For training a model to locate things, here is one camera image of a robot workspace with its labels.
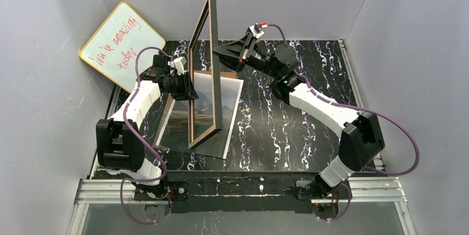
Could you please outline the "landscape photo print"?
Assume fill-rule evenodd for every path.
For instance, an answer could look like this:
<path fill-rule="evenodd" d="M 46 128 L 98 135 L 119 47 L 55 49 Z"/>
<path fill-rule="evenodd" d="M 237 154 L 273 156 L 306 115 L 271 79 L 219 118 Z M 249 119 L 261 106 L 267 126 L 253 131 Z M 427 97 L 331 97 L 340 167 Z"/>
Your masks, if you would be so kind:
<path fill-rule="evenodd" d="M 211 74 L 195 71 L 195 90 L 199 99 L 195 100 L 195 136 L 200 136 L 213 125 Z M 196 148 L 189 148 L 188 101 L 176 101 L 165 95 L 165 108 L 158 124 L 158 132 L 154 142 L 155 147 L 166 147 L 181 152 L 226 159 L 230 147 L 230 140 L 236 110 L 239 104 L 243 80 L 238 79 L 234 72 L 221 72 L 222 98 L 222 130 L 211 136 Z"/>

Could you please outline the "wooden picture frame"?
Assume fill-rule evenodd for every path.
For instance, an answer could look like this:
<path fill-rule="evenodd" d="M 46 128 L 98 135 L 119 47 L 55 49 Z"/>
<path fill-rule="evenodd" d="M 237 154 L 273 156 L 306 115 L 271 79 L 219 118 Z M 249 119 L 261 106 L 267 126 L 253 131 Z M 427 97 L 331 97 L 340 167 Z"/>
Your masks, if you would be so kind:
<path fill-rule="evenodd" d="M 217 7 L 216 0 L 205 0 L 204 6 L 200 13 L 199 19 L 195 25 L 194 32 L 190 38 L 188 47 L 188 69 L 190 80 L 194 81 L 194 57 L 193 49 L 205 23 L 209 23 L 209 57 L 211 63 L 211 82 L 212 91 L 212 126 L 207 128 L 200 136 L 195 136 L 195 102 L 189 100 L 189 149 L 195 149 L 203 142 L 207 141 L 213 135 L 222 130 L 222 97 L 221 97 L 221 80 L 220 80 L 220 58 L 213 49 L 218 46 L 218 26 L 217 26 Z"/>

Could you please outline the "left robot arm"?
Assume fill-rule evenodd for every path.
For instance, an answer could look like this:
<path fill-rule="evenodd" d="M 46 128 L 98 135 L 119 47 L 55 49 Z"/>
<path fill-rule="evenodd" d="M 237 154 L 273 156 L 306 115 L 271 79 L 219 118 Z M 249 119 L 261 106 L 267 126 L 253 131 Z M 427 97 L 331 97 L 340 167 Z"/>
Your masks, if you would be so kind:
<path fill-rule="evenodd" d="M 125 103 L 110 118 L 96 124 L 97 157 L 101 167 L 125 173 L 131 181 L 156 186 L 167 168 L 161 156 L 140 134 L 152 105 L 168 93 L 174 100 L 197 99 L 190 74 L 177 67 L 152 66 L 138 77 Z"/>

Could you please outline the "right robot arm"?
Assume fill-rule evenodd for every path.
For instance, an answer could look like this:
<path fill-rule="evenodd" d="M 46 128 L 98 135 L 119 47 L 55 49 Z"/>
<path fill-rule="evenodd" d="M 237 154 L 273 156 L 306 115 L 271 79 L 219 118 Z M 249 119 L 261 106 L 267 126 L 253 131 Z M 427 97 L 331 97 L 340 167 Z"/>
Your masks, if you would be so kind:
<path fill-rule="evenodd" d="M 315 177 L 313 191 L 331 191 L 364 169 L 384 149 L 378 116 L 351 105 L 340 106 L 315 90 L 307 78 L 296 73 L 299 61 L 289 44 L 280 44 L 266 54 L 256 42 L 238 40 L 216 46 L 212 51 L 233 71 L 250 66 L 272 77 L 270 89 L 277 99 L 308 113 L 338 136 L 338 155 Z"/>

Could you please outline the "brown backing board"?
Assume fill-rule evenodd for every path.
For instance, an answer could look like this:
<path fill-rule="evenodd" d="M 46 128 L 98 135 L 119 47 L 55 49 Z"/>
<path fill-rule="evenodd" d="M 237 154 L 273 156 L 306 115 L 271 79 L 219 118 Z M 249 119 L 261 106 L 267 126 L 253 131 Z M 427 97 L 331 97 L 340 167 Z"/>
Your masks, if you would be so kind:
<path fill-rule="evenodd" d="M 236 103 L 239 99 L 239 91 L 243 81 L 232 73 L 223 74 L 221 80 L 222 97 L 222 130 L 213 135 L 211 140 L 225 142 L 230 131 Z M 209 73 L 195 71 L 195 90 L 199 96 L 195 100 L 195 136 L 198 137 L 207 128 L 212 126 L 212 91 L 210 87 L 211 76 Z M 188 148 L 188 101 L 176 101 L 168 98 L 160 123 L 157 145 L 172 148 Z"/>

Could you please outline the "white board yellow rim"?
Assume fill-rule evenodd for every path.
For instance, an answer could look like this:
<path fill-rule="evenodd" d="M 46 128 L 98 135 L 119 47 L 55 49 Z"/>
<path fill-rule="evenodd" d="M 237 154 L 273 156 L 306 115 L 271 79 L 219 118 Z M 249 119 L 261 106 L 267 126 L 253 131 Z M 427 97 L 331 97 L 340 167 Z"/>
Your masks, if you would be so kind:
<path fill-rule="evenodd" d="M 132 92 L 136 84 L 136 57 L 149 46 L 163 49 L 165 39 L 128 3 L 120 2 L 79 51 L 79 58 Z"/>

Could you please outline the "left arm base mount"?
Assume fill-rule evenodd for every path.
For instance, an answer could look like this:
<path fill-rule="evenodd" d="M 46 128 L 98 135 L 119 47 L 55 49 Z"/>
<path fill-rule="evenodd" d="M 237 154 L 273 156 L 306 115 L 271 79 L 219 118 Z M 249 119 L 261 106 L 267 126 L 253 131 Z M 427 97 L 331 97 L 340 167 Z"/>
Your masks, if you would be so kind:
<path fill-rule="evenodd" d="M 135 199 L 186 201 L 188 197 L 188 184 L 183 181 L 161 181 L 159 185 L 149 186 L 132 183 L 136 187 Z"/>

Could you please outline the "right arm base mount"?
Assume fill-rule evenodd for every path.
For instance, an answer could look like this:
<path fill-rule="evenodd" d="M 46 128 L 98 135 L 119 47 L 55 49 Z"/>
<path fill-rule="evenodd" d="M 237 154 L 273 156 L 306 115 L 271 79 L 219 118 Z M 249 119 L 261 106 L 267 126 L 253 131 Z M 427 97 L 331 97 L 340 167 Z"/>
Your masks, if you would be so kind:
<path fill-rule="evenodd" d="M 316 180 L 299 180 L 290 188 L 291 194 L 298 200 L 328 199 L 329 202 L 353 198 L 349 183 L 341 182 L 335 187 Z"/>

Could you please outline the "aluminium rail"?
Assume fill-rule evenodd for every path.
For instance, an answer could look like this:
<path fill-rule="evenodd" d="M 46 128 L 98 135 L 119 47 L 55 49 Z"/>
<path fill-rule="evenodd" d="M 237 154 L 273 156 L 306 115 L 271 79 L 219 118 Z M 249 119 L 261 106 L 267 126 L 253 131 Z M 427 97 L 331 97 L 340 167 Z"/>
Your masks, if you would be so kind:
<path fill-rule="evenodd" d="M 135 199 L 136 187 L 119 179 L 81 180 L 74 201 L 69 234 L 81 234 L 91 205 L 141 205 L 166 207 L 172 213 L 293 211 L 329 221 L 353 213 L 352 203 L 389 203 L 396 210 L 405 234 L 416 230 L 407 198 L 397 177 L 354 177 L 348 180 L 353 198 L 298 200 L 290 188 L 299 180 L 312 180 L 309 173 L 173 172 L 167 181 L 187 182 L 186 201 Z"/>

